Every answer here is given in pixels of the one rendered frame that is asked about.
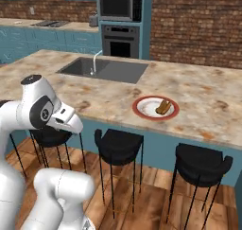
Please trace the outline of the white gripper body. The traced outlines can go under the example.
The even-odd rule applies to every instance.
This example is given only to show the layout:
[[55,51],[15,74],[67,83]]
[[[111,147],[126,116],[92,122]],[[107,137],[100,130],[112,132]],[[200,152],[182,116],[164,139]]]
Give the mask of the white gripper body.
[[81,133],[83,129],[83,124],[76,114],[52,114],[47,126],[71,133]]

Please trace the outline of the red rimmed white plate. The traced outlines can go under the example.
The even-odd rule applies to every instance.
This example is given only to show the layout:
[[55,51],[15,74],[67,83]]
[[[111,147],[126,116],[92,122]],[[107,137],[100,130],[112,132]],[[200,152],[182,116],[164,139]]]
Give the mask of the red rimmed white plate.
[[[158,114],[156,110],[160,107],[162,102],[170,103],[169,109],[165,114]],[[144,119],[153,121],[168,120],[175,117],[179,111],[179,105],[168,97],[162,96],[145,96],[139,97],[132,104],[132,110],[134,113]]]

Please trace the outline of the brown hot dog bun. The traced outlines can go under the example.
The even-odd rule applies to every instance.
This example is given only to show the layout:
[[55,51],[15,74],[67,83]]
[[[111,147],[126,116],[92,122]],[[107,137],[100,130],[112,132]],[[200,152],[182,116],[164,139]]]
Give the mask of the brown hot dog bun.
[[170,108],[171,102],[168,100],[163,100],[160,106],[156,109],[156,113],[164,115]]

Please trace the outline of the black bar stool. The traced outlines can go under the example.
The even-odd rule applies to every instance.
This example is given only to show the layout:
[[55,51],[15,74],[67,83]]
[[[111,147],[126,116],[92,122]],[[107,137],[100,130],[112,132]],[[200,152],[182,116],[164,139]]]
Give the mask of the black bar stool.
[[72,133],[64,130],[56,130],[52,127],[45,127],[41,130],[30,130],[29,131],[32,143],[35,148],[36,155],[40,162],[43,162],[46,168],[49,167],[47,158],[45,155],[45,148],[55,148],[57,153],[59,153],[59,146],[64,145],[66,155],[69,155],[67,149],[67,141],[71,138]]
[[136,172],[136,157],[138,152],[144,155],[144,137],[137,133],[128,133],[115,129],[108,129],[102,134],[100,129],[95,130],[95,144],[99,154],[99,168],[101,161],[110,166],[112,174],[113,166],[125,166],[133,163],[133,172]]
[[[207,188],[207,193],[205,196],[207,199],[211,187],[215,186],[216,191],[204,220],[207,222],[216,194],[218,192],[218,188],[221,184],[221,180],[223,176],[231,169],[233,158],[231,156],[223,156],[223,152],[220,150],[212,150],[183,143],[180,143],[176,147],[175,155],[176,161],[170,187],[168,207],[171,207],[177,174],[180,174],[185,182],[195,187],[193,193],[194,197],[197,194],[198,188],[203,187]],[[184,227],[187,227],[195,200],[194,197],[192,198]],[[206,199],[204,200],[201,209],[205,208]]]

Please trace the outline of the dark grey sink basin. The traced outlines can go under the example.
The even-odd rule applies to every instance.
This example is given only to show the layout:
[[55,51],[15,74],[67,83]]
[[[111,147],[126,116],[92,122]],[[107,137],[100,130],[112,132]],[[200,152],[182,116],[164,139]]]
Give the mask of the dark grey sink basin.
[[97,59],[96,74],[91,75],[93,59],[77,58],[58,71],[59,74],[112,80],[135,84],[147,69],[147,64],[137,62],[117,62]]

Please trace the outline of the white sink tap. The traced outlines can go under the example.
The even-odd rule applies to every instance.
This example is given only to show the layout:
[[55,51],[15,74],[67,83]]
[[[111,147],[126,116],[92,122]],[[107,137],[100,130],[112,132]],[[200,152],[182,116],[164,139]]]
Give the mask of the white sink tap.
[[96,58],[102,54],[102,50],[98,51],[95,55],[94,55],[94,59],[93,59],[93,67],[91,68],[91,72],[90,74],[93,76],[96,74]]

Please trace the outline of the teal base cupboards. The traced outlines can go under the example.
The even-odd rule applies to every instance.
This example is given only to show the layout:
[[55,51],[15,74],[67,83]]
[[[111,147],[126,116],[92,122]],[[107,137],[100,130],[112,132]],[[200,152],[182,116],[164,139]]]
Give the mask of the teal base cupboards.
[[12,63],[41,49],[95,54],[99,32],[29,27],[0,27],[0,63]]

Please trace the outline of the teal kitchen island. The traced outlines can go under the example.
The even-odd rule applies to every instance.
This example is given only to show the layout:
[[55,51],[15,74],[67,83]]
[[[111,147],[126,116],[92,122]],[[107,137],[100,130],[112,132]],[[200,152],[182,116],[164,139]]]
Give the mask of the teal kitchen island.
[[116,129],[129,133],[137,133],[141,134],[145,138],[143,163],[146,166],[172,171],[175,165],[176,146],[179,143],[185,143],[213,150],[220,150],[223,152],[224,156],[231,156],[233,158],[233,164],[229,172],[223,177],[222,184],[236,186],[242,181],[242,150],[203,143],[164,133],[155,133],[152,131],[137,130],[119,125],[106,124],[90,119],[82,118],[81,121],[84,126],[83,131],[81,132],[83,148],[87,151],[98,153],[94,138],[96,129],[101,129],[102,132],[105,132],[108,129]]

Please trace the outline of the black hob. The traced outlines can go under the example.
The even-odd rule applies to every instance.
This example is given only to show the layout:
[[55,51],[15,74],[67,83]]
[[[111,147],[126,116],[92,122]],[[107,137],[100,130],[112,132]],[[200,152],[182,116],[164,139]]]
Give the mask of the black hob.
[[32,24],[31,26],[34,27],[62,27],[64,25],[69,24],[68,21],[51,21],[51,20],[44,20],[40,23]]

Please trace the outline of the teal oven housing cabinet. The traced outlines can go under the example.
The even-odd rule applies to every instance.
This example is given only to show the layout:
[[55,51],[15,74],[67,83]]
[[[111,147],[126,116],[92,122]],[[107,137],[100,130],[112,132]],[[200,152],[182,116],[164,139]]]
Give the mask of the teal oven housing cabinet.
[[102,21],[99,17],[99,3],[97,0],[97,14],[98,22],[101,31],[102,25],[112,26],[132,26],[139,27],[139,58],[138,59],[149,59],[149,42],[150,42],[150,29],[151,29],[151,6],[152,0],[143,0],[142,3],[142,20],[140,22],[114,22],[114,21]]

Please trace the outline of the silver microwave oven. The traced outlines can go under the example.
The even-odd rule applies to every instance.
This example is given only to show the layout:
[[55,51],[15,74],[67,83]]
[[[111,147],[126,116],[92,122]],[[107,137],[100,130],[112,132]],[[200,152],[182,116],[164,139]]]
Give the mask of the silver microwave oven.
[[140,22],[143,0],[98,0],[102,21]]

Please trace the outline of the silver wall oven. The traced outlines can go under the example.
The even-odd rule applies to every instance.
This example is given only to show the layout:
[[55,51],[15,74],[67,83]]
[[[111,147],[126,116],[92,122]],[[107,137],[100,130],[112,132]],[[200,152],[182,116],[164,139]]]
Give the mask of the silver wall oven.
[[102,25],[101,32],[105,56],[139,58],[139,27]]

